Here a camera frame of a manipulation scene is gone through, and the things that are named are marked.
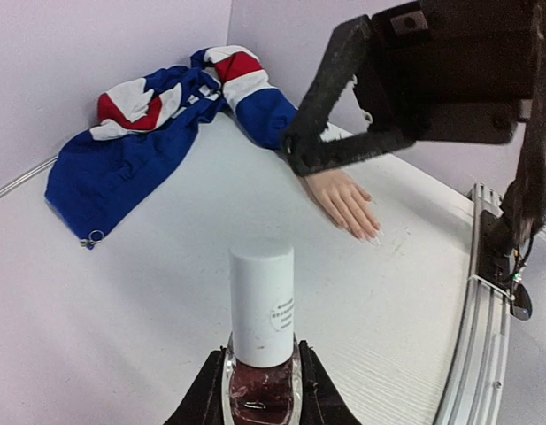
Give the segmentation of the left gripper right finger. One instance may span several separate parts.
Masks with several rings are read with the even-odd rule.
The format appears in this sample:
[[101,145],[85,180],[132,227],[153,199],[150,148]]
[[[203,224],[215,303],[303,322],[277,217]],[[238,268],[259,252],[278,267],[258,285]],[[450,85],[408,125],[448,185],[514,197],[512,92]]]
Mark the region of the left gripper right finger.
[[302,425],[360,425],[346,406],[317,353],[305,340],[298,344],[300,353],[303,398]]

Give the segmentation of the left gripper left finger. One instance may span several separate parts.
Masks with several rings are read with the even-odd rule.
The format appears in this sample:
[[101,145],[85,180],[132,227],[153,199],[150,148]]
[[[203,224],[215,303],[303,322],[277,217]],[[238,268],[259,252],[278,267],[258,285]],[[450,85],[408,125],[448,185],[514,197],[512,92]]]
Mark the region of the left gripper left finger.
[[176,410],[165,425],[224,425],[231,423],[224,407],[222,378],[226,348],[210,352]]

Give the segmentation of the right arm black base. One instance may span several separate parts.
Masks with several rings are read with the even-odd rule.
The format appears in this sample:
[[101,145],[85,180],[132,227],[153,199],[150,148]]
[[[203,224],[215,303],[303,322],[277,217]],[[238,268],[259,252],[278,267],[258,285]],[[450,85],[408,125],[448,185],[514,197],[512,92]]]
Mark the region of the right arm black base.
[[511,315],[520,321],[530,320],[533,314],[531,297],[521,274],[531,248],[532,240],[526,254],[521,256],[519,247],[512,243],[504,215],[497,217],[487,210],[481,212],[476,275],[508,299]]

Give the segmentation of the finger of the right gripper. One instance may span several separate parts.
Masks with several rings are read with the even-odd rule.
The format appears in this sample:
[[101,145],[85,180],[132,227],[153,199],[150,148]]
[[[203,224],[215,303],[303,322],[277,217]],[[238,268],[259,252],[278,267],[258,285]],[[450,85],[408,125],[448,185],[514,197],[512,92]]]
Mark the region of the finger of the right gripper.
[[299,139],[294,141],[294,173],[317,174],[401,151],[415,143],[415,138],[400,130],[364,132],[330,141]]
[[369,18],[361,15],[343,22],[332,32],[316,75],[281,139],[281,150],[294,172],[294,141],[321,138],[329,114],[342,91],[366,58],[372,32]]

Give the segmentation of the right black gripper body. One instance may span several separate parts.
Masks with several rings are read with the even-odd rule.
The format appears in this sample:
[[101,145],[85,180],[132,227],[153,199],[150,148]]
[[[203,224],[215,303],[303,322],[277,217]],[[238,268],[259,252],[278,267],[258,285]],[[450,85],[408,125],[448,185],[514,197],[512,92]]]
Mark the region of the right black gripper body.
[[354,95],[370,130],[507,144],[534,86],[533,1],[410,1],[375,13]]

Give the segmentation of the dark red nail polish bottle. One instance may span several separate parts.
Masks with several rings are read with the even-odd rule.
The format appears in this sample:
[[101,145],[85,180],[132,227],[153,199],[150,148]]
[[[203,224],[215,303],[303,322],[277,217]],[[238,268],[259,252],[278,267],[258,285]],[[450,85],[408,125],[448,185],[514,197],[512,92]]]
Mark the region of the dark red nail polish bottle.
[[304,405],[303,368],[298,341],[284,363],[268,368],[243,364],[227,342],[221,376],[223,422],[228,425],[298,425]]

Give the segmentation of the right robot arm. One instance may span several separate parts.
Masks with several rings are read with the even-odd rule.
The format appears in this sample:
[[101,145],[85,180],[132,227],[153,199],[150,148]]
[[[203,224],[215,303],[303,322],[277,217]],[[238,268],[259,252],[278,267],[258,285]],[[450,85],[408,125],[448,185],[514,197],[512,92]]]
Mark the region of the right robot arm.
[[546,1],[410,1],[333,30],[281,148],[308,176],[417,142],[502,145],[519,124],[501,253],[546,220]]

